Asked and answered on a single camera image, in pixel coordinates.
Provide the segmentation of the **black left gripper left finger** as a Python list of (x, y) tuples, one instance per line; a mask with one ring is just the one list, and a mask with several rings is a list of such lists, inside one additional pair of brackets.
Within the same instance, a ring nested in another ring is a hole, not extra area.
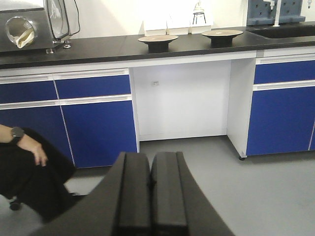
[(143, 153), (121, 152), (99, 184), (35, 236), (148, 236), (150, 167)]

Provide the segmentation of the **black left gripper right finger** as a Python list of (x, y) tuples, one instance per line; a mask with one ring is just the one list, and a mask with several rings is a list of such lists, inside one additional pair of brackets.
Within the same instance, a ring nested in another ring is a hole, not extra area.
[(182, 152), (158, 152), (151, 168), (154, 236), (232, 236)]

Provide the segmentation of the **person's forearm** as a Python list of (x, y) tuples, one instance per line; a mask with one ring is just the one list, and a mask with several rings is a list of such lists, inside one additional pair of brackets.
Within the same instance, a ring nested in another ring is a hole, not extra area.
[(0, 125), (0, 143), (10, 143), (13, 139), (12, 127)]

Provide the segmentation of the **seated person's hand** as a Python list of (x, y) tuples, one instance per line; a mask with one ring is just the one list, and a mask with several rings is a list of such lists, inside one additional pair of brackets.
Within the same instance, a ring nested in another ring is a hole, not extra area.
[(34, 155), (36, 165), (41, 165), (42, 167), (46, 166), (48, 158), (41, 143), (29, 136), (25, 136), (18, 142), (17, 146), (31, 152)]

